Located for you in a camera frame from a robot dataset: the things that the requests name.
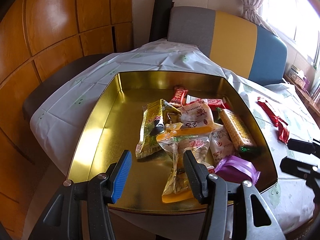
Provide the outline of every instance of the black clamp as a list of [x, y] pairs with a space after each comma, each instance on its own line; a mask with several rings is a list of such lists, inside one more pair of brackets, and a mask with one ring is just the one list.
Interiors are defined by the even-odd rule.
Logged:
[[131, 163], [131, 152], [125, 150], [117, 163], [90, 181], [63, 182], [39, 217], [29, 240], [82, 240], [80, 200], [88, 204], [90, 239], [115, 240], [107, 204], [114, 204], [121, 197]]
[[209, 174], [191, 151], [184, 153], [183, 164], [193, 196], [200, 204], [208, 204], [199, 239], [224, 239], [228, 200], [233, 200], [233, 240], [257, 240], [268, 235], [285, 240], [276, 218], [252, 182], [226, 182]]

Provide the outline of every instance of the candy wrapper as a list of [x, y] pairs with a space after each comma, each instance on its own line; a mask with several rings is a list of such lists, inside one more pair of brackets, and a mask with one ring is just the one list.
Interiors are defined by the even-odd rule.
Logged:
[[211, 132], [211, 135], [210, 150], [217, 165], [224, 157], [233, 155], [235, 148], [223, 125], [219, 124], [217, 129]]
[[198, 163], [203, 163], [212, 170], [212, 166], [204, 162], [210, 146], [210, 138], [209, 126], [181, 129], [157, 136], [157, 142], [173, 160], [173, 168], [163, 191], [163, 202], [176, 202], [192, 197], [188, 177], [183, 167], [185, 151], [191, 150]]
[[180, 107], [178, 110], [181, 112], [182, 129], [208, 125], [214, 130], [217, 127], [213, 122], [213, 115], [208, 104], [203, 100]]
[[181, 107], [182, 101], [186, 93], [188, 93], [187, 89], [183, 87], [174, 87], [174, 96], [169, 102], [169, 104], [173, 105], [176, 108]]
[[283, 143], [288, 143], [289, 140], [289, 130], [287, 127], [287, 122], [284, 121], [280, 116], [276, 115], [274, 108], [268, 103], [264, 98], [258, 97], [258, 105], [266, 112], [266, 114], [271, 119], [273, 125], [278, 127], [278, 138]]
[[140, 128], [140, 139], [136, 147], [137, 159], [149, 156], [159, 150], [156, 136], [164, 132], [164, 116], [168, 113], [180, 115], [180, 112], [167, 101], [159, 99], [143, 107], [143, 120]]
[[239, 152], [255, 151], [257, 145], [240, 117], [228, 109], [218, 108], [218, 112], [236, 150]]
[[201, 100], [206, 102], [212, 111], [217, 111], [217, 107], [221, 109], [230, 109], [229, 105], [227, 104], [224, 98], [223, 99], [201, 99], [201, 98], [196, 98], [196, 97], [187, 95], [186, 104], [190, 105], [196, 101], [201, 101]]
[[225, 181], [242, 183], [244, 180], [250, 180], [254, 185], [261, 173], [251, 162], [232, 155], [222, 159], [214, 171]]

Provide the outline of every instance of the wooden panel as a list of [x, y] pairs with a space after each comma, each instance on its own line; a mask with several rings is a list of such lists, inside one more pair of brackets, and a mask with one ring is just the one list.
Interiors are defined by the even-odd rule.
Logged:
[[0, 194], [0, 220], [3, 226], [10, 231], [15, 231], [19, 203]]
[[111, 23], [124, 23], [132, 21], [131, 0], [110, 0]]
[[0, 88], [0, 127], [11, 141], [34, 162], [47, 158], [23, 119], [22, 104], [39, 85], [31, 63], [19, 68]]
[[26, 23], [34, 55], [78, 32], [75, 0], [27, 0]]
[[0, 23], [0, 82], [30, 57], [23, 35], [22, 3], [16, 0]]
[[79, 37], [71, 37], [57, 46], [42, 52], [35, 58], [36, 68], [42, 81], [68, 63], [82, 57]]
[[117, 52], [126, 52], [133, 48], [132, 23], [115, 25]]
[[21, 156], [0, 130], [0, 192], [21, 202], [30, 190], [34, 165]]
[[81, 42], [85, 56], [114, 52], [111, 26], [81, 33]]
[[77, 0], [81, 32], [110, 25], [109, 0]]

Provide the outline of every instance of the dark chair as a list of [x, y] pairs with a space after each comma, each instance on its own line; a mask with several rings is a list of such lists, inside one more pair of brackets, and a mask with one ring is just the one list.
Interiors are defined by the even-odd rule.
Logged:
[[43, 81], [23, 102], [22, 112], [25, 120], [30, 122], [35, 111], [62, 85], [108, 55], [95, 54], [79, 58]]

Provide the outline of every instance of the wooden wall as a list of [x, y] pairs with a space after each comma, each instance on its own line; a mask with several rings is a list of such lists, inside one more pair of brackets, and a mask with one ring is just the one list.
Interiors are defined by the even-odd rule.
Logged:
[[13, 237], [49, 163], [23, 101], [66, 64], [132, 44], [131, 0], [16, 0], [0, 22], [0, 221]]

